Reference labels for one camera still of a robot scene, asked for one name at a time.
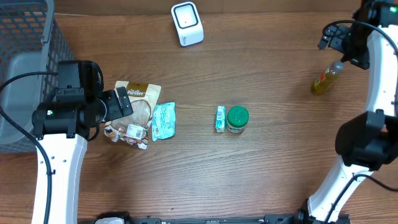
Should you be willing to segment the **beige brown snack packet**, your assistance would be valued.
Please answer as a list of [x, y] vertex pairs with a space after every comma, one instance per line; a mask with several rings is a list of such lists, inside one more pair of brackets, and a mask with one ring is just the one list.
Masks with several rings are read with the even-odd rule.
[[161, 86], [128, 81], [117, 81], [115, 84], [115, 88], [122, 86], [126, 88], [133, 114], [108, 121], [104, 126], [104, 134], [113, 142], [121, 140], [139, 149], [147, 149], [149, 128]]

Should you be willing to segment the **silver capped amber bottle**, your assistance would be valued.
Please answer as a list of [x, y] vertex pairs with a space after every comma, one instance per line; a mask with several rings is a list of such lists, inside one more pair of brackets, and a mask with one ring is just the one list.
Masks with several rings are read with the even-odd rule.
[[313, 82], [311, 91], [315, 95], [323, 95], [331, 84], [334, 83], [345, 65], [340, 60], [336, 60], [324, 70], [324, 72]]

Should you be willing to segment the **teal snack packet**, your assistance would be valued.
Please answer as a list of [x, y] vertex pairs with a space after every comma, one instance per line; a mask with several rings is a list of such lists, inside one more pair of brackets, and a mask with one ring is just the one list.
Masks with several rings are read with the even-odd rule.
[[156, 105], [152, 118], [152, 140], [168, 139], [175, 135], [175, 102]]

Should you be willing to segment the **teal Kleenex tissue pack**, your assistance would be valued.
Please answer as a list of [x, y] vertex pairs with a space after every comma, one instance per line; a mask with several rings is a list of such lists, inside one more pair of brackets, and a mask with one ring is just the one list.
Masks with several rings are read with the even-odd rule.
[[226, 109], [224, 106], [218, 106], [216, 110], [215, 129], [217, 133], [225, 132]]

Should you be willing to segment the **green lid jar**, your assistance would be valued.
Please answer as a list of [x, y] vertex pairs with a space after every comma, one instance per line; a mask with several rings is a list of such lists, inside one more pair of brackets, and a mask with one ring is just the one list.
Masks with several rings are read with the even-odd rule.
[[244, 131], [249, 121], [249, 112], [243, 106], [230, 108], [226, 116], [226, 128], [231, 133], [241, 133]]

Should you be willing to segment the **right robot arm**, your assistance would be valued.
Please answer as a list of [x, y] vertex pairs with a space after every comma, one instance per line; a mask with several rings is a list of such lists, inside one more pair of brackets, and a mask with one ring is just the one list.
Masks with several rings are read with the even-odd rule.
[[340, 211], [357, 187], [397, 157], [397, 4], [362, 1], [350, 20], [327, 24], [318, 44], [369, 70], [366, 106], [336, 135], [336, 162], [318, 190], [284, 223], [349, 223]]

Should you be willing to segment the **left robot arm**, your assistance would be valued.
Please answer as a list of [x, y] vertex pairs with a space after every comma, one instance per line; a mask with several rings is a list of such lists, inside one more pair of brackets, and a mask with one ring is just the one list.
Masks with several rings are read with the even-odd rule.
[[99, 65], [89, 60], [58, 63], [54, 100], [33, 112], [33, 134], [44, 151], [38, 170], [32, 223], [76, 223], [80, 173], [90, 130], [133, 113], [124, 87], [104, 90]]

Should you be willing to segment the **white barcode scanner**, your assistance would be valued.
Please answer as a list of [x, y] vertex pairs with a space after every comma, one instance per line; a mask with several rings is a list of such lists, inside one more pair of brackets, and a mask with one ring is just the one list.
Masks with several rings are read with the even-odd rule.
[[194, 2], [181, 2], [172, 6], [171, 15], [182, 47], [203, 41], [204, 30]]

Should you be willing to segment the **grey plastic shopping basket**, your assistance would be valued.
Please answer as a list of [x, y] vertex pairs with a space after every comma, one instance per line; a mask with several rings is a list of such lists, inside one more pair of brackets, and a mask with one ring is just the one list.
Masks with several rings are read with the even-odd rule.
[[33, 111], [58, 85], [51, 73], [59, 61], [74, 58], [54, 12], [53, 0], [1, 1], [1, 82], [36, 72], [8, 84], [1, 107], [28, 132]]

